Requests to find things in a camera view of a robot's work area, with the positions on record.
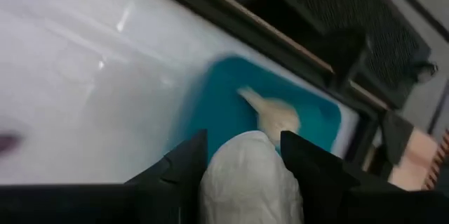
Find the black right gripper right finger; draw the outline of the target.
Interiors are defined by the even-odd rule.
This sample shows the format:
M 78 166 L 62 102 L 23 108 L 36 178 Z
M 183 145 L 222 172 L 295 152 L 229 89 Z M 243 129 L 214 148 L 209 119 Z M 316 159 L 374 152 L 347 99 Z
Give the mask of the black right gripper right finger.
M 305 224 L 449 224 L 444 194 L 403 190 L 293 132 L 281 132 L 281 157 L 298 181 Z

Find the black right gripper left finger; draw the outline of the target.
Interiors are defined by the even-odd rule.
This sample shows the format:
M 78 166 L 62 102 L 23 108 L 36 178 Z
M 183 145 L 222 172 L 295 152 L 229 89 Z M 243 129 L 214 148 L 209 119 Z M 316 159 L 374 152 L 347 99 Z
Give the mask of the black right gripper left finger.
M 0 185 L 0 224 L 199 224 L 205 129 L 125 183 Z

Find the white garlic bulb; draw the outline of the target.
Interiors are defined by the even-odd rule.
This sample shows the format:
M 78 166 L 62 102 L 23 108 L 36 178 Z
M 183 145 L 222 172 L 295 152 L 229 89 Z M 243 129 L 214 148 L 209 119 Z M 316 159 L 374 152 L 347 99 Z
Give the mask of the white garlic bulb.
M 303 224 L 302 195 L 268 137 L 234 136 L 201 179 L 200 224 Z

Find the beige garlic bulb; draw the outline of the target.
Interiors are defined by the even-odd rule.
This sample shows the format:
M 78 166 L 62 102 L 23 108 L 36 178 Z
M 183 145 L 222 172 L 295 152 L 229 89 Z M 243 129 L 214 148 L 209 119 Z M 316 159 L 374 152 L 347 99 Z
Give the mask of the beige garlic bulb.
M 301 128 L 297 110 L 278 98 L 266 98 L 252 88 L 239 88 L 237 93 L 255 110 L 257 127 L 275 145 L 281 144 L 281 132 L 298 133 Z

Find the small purple eggplant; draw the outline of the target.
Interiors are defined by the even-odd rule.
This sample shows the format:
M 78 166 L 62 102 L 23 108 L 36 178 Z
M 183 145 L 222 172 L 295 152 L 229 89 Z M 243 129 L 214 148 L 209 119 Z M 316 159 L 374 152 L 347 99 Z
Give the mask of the small purple eggplant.
M 13 132 L 0 133 L 0 154 L 6 153 L 16 147 L 22 136 Z

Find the wooden board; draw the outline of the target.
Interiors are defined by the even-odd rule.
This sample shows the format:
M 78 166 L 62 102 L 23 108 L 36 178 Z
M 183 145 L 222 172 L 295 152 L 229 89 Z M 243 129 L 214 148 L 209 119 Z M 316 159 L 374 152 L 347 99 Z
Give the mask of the wooden board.
M 437 149 L 438 143 L 430 135 L 414 128 L 388 182 L 407 191 L 422 190 Z

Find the blue plastic basket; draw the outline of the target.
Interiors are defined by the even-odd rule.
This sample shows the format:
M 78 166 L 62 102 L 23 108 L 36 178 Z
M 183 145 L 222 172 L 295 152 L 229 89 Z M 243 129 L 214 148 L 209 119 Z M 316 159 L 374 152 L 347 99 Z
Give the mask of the blue plastic basket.
M 257 129 L 255 110 L 237 93 L 251 87 L 264 98 L 278 98 L 299 114 L 299 136 L 331 151 L 342 121 L 339 107 L 306 88 L 240 57 L 215 62 L 194 85 L 184 104 L 178 134 L 205 129 L 208 157 L 230 138 Z

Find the black perforated control box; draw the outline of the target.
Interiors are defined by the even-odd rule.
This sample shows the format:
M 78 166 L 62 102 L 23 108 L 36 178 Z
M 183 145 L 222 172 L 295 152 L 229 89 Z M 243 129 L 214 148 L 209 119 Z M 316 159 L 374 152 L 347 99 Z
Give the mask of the black perforated control box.
M 357 27 L 368 38 L 358 72 L 360 84 L 390 106 L 401 108 L 414 86 L 413 64 L 430 48 L 391 0 L 286 0 L 319 34 Z

